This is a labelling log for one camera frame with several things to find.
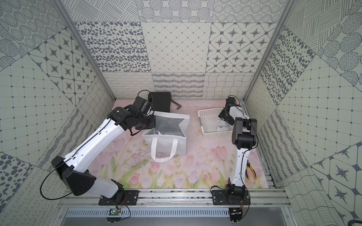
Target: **grid pattern tile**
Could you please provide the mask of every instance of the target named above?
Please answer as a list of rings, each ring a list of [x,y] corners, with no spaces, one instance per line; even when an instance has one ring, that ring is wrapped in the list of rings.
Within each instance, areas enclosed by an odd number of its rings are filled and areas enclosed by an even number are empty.
[[[309,162],[362,140],[362,93],[318,56],[278,110]]]
[[[205,73],[203,98],[243,97],[254,73]]]
[[[28,55],[0,76],[2,151],[35,164],[75,106]]]

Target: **white robotic arm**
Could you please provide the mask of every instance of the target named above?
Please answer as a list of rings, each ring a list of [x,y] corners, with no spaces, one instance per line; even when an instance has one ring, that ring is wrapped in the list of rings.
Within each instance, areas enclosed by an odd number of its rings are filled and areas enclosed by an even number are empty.
[[[133,136],[143,129],[154,128],[154,115],[147,115],[150,107],[151,103],[139,96],[132,105],[116,107],[101,126],[77,148],[64,158],[57,156],[52,160],[54,170],[74,195],[90,192],[108,198],[113,204],[119,204],[124,200],[124,189],[120,183],[96,178],[89,173],[88,167],[101,151],[125,130],[129,129]],[[131,130],[133,127],[139,130],[135,134]]]
[[[236,104],[233,97],[226,99],[226,105],[219,117],[233,125],[232,143],[236,146],[236,163],[229,183],[225,185],[225,195],[227,199],[233,197],[242,200],[246,190],[245,173],[248,158],[257,140],[257,121],[245,115],[244,110]]]
[[[250,117],[244,114],[242,107],[232,106],[230,107],[230,116],[235,120],[235,118],[244,118],[249,120]],[[249,132],[246,128],[243,128],[243,132]],[[248,148],[240,148],[236,149],[236,163],[234,165],[234,169],[232,174],[230,175],[231,184],[235,184],[235,186],[242,187],[245,185],[245,172],[247,170],[248,158],[251,150]]]

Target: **star pattern tile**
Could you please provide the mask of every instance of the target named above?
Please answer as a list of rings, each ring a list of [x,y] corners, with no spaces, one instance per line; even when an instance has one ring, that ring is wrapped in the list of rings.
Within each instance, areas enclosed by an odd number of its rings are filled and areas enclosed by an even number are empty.
[[[95,73],[67,28],[30,51],[29,56],[53,83],[77,105]]]
[[[276,23],[212,23],[206,72],[255,72]]]

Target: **yellow pliers handle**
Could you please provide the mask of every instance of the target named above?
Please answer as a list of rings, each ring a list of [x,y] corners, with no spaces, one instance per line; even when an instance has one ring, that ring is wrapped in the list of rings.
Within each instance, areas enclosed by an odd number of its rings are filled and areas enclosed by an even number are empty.
[[[247,169],[246,169],[246,172],[245,172],[245,175],[246,175],[247,179],[250,180],[250,177],[249,177],[249,175],[248,175],[248,167],[250,168],[250,170],[251,170],[251,171],[253,172],[253,174],[254,174],[254,180],[256,180],[256,173],[255,173],[253,167],[251,167],[249,161],[248,161],[248,163],[247,163]]]

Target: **red wire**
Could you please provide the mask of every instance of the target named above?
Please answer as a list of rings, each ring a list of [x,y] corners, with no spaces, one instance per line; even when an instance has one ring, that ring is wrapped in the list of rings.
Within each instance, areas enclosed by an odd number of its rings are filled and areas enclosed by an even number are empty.
[[[242,210],[243,207],[244,207],[243,201],[240,201],[240,209],[239,210]]]

